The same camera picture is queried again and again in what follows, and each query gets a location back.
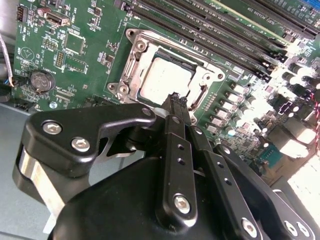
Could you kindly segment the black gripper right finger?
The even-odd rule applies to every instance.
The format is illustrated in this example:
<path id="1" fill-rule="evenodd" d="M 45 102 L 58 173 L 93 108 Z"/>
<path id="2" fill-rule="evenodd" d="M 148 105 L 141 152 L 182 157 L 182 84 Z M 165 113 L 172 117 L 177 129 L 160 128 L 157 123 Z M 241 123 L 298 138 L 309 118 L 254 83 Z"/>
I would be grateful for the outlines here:
<path id="1" fill-rule="evenodd" d="M 228 146 L 212 147 L 205 134 L 191 124 L 186 98 L 180 101 L 194 166 L 204 172 L 225 239 L 315 240 L 314 230 L 298 215 L 284 194 L 270 188 Z"/>

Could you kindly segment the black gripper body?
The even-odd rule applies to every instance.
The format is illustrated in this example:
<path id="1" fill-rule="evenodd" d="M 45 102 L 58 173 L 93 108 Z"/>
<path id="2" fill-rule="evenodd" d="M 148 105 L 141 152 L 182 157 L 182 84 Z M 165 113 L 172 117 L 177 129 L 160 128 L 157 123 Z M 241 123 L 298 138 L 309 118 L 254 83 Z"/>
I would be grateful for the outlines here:
<path id="1" fill-rule="evenodd" d="M 73 197 L 61 211 L 52 240 L 245 240 L 213 200 L 206 179 L 194 174 L 198 217 L 179 232 L 156 217 L 164 164 L 144 158 Z"/>

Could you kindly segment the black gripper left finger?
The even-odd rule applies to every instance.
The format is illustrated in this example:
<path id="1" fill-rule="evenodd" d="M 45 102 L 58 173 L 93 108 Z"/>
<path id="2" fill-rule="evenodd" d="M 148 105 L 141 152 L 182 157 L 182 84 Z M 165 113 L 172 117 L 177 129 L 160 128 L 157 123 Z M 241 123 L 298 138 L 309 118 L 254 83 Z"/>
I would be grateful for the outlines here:
<path id="1" fill-rule="evenodd" d="M 159 108 L 141 103 L 38 112 L 22 132 L 17 186 L 41 198 L 58 218 L 89 187 L 96 161 L 144 151 L 160 160 L 156 216 L 165 227 L 191 227 L 198 216 L 187 99 L 167 96 Z"/>

